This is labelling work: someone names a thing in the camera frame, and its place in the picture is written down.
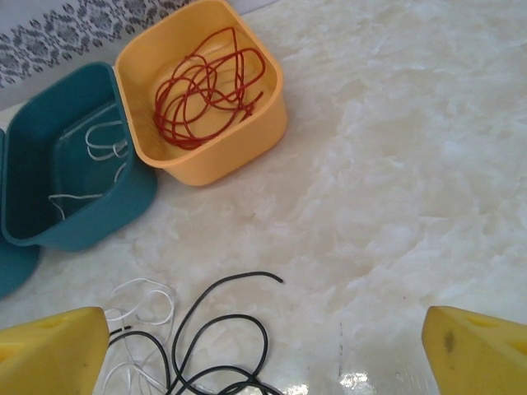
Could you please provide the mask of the teal plastic bin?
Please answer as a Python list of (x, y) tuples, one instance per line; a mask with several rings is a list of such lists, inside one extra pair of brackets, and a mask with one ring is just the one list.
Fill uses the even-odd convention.
[(2, 232), (80, 251), (140, 217), (157, 190), (137, 156), (112, 67), (89, 63), (29, 99), (5, 132)]
[(2, 232), (2, 167), (5, 132), (0, 128), (0, 299), (18, 290), (33, 274), (40, 258), (39, 246), (17, 246)]

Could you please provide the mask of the yellow plastic bin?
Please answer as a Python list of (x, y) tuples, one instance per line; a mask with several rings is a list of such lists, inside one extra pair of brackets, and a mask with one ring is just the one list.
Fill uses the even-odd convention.
[(197, 0), (127, 44), (115, 74), (139, 158), (210, 184), (283, 136), (282, 67), (226, 0)]

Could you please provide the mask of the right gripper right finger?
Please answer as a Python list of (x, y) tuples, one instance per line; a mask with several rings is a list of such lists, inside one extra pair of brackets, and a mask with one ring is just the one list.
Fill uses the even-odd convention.
[(423, 348), (440, 395), (527, 395), (527, 324), (432, 306)]

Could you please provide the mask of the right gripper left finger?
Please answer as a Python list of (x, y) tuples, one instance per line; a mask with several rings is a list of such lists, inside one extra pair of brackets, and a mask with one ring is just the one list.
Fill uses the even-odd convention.
[(0, 395), (92, 395), (109, 337), (99, 307), (0, 330)]

